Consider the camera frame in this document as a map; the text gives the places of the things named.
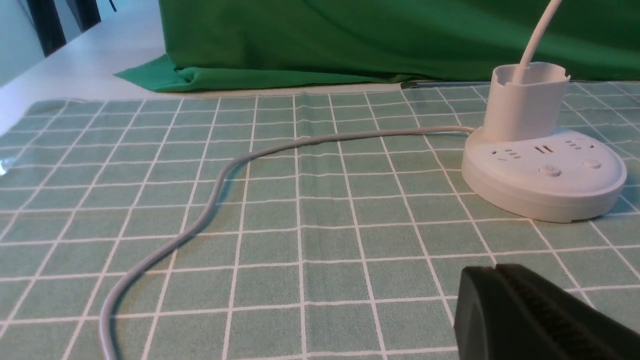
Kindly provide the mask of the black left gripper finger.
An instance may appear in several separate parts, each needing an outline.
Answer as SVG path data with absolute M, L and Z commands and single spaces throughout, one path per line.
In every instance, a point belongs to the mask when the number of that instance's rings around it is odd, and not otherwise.
M 454 317 L 461 360 L 637 360 L 637 332 L 521 264 L 467 266 Z

